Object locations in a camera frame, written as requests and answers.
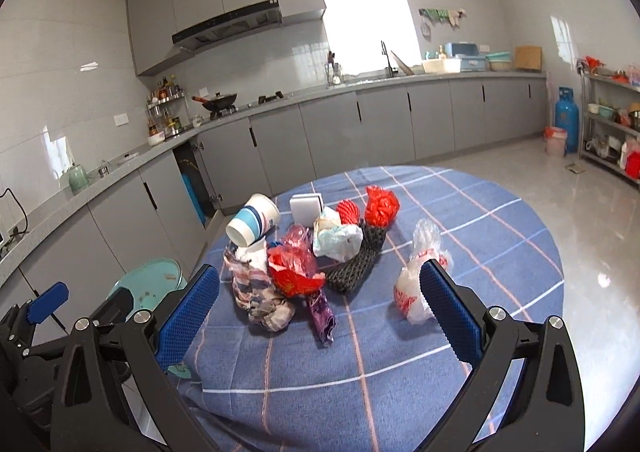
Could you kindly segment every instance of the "electrical outlet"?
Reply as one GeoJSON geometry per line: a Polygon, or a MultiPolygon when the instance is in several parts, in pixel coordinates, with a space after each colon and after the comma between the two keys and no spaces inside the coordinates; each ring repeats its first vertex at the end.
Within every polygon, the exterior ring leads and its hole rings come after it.
{"type": "Polygon", "coordinates": [[[126,112],[124,114],[116,114],[113,118],[116,121],[116,127],[126,125],[129,122],[129,116],[127,116],[126,112]]]}

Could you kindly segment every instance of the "red mesh bag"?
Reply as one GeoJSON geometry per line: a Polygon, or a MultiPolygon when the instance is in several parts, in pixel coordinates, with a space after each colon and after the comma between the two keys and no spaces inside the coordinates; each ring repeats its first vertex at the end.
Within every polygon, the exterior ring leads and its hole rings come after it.
{"type": "Polygon", "coordinates": [[[369,200],[364,211],[364,220],[371,226],[386,228],[396,218],[400,202],[393,192],[380,187],[367,187],[369,200]]]}

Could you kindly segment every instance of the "striped cloth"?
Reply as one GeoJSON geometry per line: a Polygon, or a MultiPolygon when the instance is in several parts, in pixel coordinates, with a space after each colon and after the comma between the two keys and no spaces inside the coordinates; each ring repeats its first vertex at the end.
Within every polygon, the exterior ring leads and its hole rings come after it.
{"type": "MultiPolygon", "coordinates": [[[[364,211],[367,185],[393,190],[401,208],[362,288],[327,290],[337,318],[330,347],[316,339],[302,301],[286,331],[248,326],[222,269],[220,296],[186,356],[193,381],[177,387],[223,451],[407,452],[420,444],[470,372],[435,320],[411,326],[393,303],[421,218],[440,228],[454,280],[485,305],[536,322],[562,314],[564,279],[548,229],[523,200],[454,170],[376,167],[308,183],[275,198],[282,219],[270,239],[292,223],[292,194],[320,192],[333,207],[352,199],[364,211]]],[[[227,242],[216,241],[204,262],[221,269],[227,242]]],[[[519,366],[479,438],[498,426],[519,366]]]]}

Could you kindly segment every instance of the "gray countertop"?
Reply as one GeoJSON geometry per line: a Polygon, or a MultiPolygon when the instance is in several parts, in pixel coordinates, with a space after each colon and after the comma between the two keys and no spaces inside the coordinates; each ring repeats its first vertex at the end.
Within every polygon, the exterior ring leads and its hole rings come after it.
{"type": "Polygon", "coordinates": [[[95,180],[91,186],[81,191],[78,195],[74,196],[69,188],[60,191],[44,204],[40,205],[36,210],[37,214],[29,214],[29,219],[34,225],[30,226],[30,231],[24,238],[11,248],[9,253],[0,261],[0,285],[9,278],[9,276],[18,268],[20,263],[42,242],[44,241],[56,228],[70,218],[74,213],[88,204],[92,199],[95,199],[103,191],[114,185],[122,178],[131,174],[133,171],[142,167],[152,159],[174,149],[178,145],[187,142],[188,140],[196,137],[199,133],[205,132],[215,127],[231,123],[239,119],[250,117],[255,114],[261,114],[263,112],[269,112],[284,108],[291,105],[296,105],[306,101],[313,101],[315,99],[327,98],[328,96],[335,96],[337,94],[344,94],[347,92],[360,92],[363,90],[372,90],[376,88],[383,88],[396,85],[413,85],[414,83],[425,82],[437,82],[448,80],[465,80],[473,78],[546,78],[545,73],[528,73],[528,72],[462,72],[459,74],[418,74],[415,76],[400,76],[397,78],[389,78],[386,80],[371,80],[358,83],[351,83],[346,85],[337,85],[332,88],[314,88],[308,89],[308,91],[302,91],[298,96],[292,96],[291,98],[281,99],[279,101],[268,102],[252,108],[246,108],[240,110],[235,114],[204,123],[200,127],[193,128],[183,134],[180,134],[170,140],[161,143],[153,148],[148,145],[143,145],[138,148],[134,148],[129,153],[138,152],[138,156],[131,159],[129,162],[114,169],[107,177],[95,180]]]}

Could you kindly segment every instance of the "plaid tablecloth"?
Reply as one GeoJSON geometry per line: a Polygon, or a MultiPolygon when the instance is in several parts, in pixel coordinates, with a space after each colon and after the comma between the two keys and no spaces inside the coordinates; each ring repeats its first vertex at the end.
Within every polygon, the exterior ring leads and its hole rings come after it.
{"type": "MultiPolygon", "coordinates": [[[[337,316],[329,348],[319,345],[301,301],[281,333],[248,326],[223,269],[226,237],[204,258],[223,284],[186,357],[194,378],[178,390],[223,451],[408,452],[419,445],[470,371],[435,320],[411,326],[393,303],[419,219],[439,226],[452,278],[486,305],[536,322],[562,314],[564,279],[548,229],[523,200],[454,170],[376,167],[308,183],[275,198],[282,219],[269,239],[292,223],[292,194],[320,192],[329,206],[349,198],[364,211],[367,185],[393,190],[401,208],[362,288],[348,296],[326,290],[337,316]]],[[[499,424],[519,366],[479,438],[499,424]]]]}

